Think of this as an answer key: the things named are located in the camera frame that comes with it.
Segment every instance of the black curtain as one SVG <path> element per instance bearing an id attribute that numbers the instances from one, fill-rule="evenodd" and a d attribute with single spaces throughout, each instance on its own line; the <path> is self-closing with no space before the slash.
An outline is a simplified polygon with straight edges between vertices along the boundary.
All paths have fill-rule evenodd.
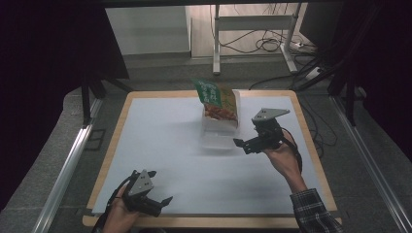
<path id="1" fill-rule="evenodd" d="M 356 80 L 365 108 L 412 160 L 412 7 L 385 1 L 358 52 Z"/>
<path id="2" fill-rule="evenodd" d="M 0 3 L 0 208 L 49 138 L 65 95 L 83 77 L 128 79 L 103 8 L 56 1 Z"/>

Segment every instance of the wrist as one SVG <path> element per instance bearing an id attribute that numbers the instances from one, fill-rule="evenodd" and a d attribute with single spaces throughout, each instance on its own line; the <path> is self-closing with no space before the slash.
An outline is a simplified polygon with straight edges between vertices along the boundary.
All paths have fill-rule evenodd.
<path id="1" fill-rule="evenodd" d="M 308 189 L 305 181 L 303 180 L 300 174 L 294 175 L 294 176 L 287 176 L 285 178 L 286 178 L 286 181 L 288 182 L 288 185 L 292 193 L 297 193 L 297 192 Z"/>

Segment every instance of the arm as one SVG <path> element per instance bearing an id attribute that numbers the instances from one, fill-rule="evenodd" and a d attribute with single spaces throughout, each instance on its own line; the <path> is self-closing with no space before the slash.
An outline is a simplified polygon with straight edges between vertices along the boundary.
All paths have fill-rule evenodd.
<path id="1" fill-rule="evenodd" d="M 294 143 L 292 135 L 285 138 Z M 264 150 L 273 167 L 285 177 L 291 189 L 294 216 L 302 232 L 343 232 L 343 228 L 326 210 L 316 189 L 308 189 L 300 175 L 292 149 L 282 144 L 276 150 Z"/>
<path id="2" fill-rule="evenodd" d="M 124 205 L 121 196 L 124 192 L 123 186 L 113 201 L 106 223 L 103 227 L 103 233 L 126 233 L 129 232 L 133 223 L 136 221 L 139 213 L 130 212 Z"/>

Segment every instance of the wall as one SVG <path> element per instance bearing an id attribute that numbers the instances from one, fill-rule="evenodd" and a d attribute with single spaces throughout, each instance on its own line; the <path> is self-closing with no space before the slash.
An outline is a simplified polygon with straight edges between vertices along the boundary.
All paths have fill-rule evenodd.
<path id="1" fill-rule="evenodd" d="M 366 92 L 365 108 L 412 162 L 411 10 L 410 3 L 385 2 L 360 46 L 354 75 Z"/>
<path id="2" fill-rule="evenodd" d="M 189 8 L 106 9 L 121 54 L 190 51 Z"/>

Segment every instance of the wooden table border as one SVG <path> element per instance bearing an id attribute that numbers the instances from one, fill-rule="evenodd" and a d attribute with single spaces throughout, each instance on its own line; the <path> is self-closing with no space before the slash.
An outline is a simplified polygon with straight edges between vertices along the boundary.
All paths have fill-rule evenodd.
<path id="1" fill-rule="evenodd" d="M 134 98 L 182 98 L 182 97 L 197 97 L 195 90 L 178 90 L 178 91 L 134 91 L 127 95 L 124 102 L 121 114 L 106 152 L 105 159 L 101 166 L 99 175 L 91 192 L 87 203 L 88 209 L 93 209 L 103 183 L 106 180 L 110 165 L 115 155 L 116 148 L 120 139 L 120 134 L 125 124 L 128 110 Z M 312 158 L 318 180 L 322 187 L 322 193 L 325 197 L 326 208 L 330 212 L 336 212 L 336 204 L 331 194 L 329 185 L 326 180 L 325 172 L 321 161 L 318 157 L 315 145 L 313 144 L 309 128 L 306 124 L 303 112 L 300 108 L 296 94 L 291 90 L 240 90 L 241 97 L 261 97 L 261 96 L 288 96 L 292 100 L 292 105 L 302 130 L 302 134 Z M 84 216 L 83 224 L 85 226 L 93 226 L 98 217 Z M 274 217 L 274 216 L 241 216 L 241 217 L 199 217 L 199 216 L 141 216 L 135 222 L 139 227 L 207 227 L 207 228 L 298 228 L 294 217 Z"/>

